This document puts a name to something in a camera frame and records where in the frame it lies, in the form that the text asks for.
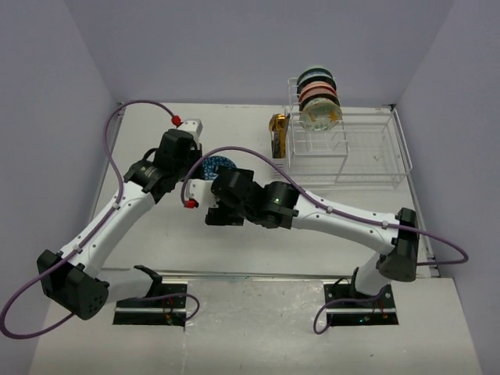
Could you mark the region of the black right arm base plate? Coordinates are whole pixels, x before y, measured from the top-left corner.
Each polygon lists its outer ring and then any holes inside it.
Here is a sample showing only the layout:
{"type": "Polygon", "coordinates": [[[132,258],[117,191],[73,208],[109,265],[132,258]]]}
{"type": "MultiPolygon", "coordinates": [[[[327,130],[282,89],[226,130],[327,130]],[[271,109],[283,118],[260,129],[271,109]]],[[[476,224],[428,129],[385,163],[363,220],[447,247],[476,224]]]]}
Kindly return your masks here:
{"type": "MultiPolygon", "coordinates": [[[[326,303],[350,298],[350,283],[347,279],[326,282],[323,293],[326,303]]],[[[326,322],[331,327],[361,327],[398,325],[398,315],[391,285],[374,302],[342,302],[325,309],[326,322]]]]}

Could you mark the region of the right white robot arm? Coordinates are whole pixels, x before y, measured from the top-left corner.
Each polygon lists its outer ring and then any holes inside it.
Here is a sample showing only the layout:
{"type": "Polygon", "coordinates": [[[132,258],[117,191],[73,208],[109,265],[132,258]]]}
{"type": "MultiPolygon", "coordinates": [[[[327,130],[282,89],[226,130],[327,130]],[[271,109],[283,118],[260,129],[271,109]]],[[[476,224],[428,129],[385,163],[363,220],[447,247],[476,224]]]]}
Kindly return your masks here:
{"type": "Polygon", "coordinates": [[[416,212],[368,212],[275,181],[264,186],[250,170],[222,168],[209,188],[216,207],[205,216],[209,226],[253,223],[266,229],[311,230],[353,241],[375,253],[352,274],[350,301],[369,305],[392,281],[416,279],[419,238],[416,212]]]}

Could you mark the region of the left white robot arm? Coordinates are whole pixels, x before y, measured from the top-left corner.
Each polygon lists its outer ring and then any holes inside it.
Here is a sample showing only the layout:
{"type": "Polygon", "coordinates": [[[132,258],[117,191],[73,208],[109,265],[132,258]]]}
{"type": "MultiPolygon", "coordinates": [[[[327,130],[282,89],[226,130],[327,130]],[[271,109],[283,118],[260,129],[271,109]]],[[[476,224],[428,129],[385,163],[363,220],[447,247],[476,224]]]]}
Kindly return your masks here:
{"type": "Polygon", "coordinates": [[[44,294],[82,320],[104,305],[136,298],[153,307],[161,301],[162,278],[145,266],[104,272],[102,267],[130,228],[170,193],[201,158],[200,120],[185,120],[162,136],[153,160],[134,163],[114,199],[70,243],[37,259],[44,294]]]}

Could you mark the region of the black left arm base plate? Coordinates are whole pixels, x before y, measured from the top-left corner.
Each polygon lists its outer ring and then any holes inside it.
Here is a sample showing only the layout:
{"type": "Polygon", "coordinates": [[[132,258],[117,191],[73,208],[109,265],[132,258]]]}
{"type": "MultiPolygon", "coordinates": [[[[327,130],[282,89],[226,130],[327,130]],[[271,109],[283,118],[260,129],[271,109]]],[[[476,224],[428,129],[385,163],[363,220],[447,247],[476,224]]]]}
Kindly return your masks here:
{"type": "Polygon", "coordinates": [[[113,325],[185,327],[186,297],[116,303],[113,325]]]}

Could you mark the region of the blue triangle pattern bowl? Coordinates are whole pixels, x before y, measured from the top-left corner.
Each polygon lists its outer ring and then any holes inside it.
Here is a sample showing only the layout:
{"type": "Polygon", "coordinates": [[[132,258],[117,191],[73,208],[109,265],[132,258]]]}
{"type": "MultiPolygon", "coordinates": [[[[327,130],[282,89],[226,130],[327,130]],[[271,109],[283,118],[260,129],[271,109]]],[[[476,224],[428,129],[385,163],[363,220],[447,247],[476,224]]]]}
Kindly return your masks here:
{"type": "Polygon", "coordinates": [[[236,164],[227,157],[210,156],[202,162],[202,177],[204,180],[215,180],[219,170],[223,168],[234,169],[236,164]]]}

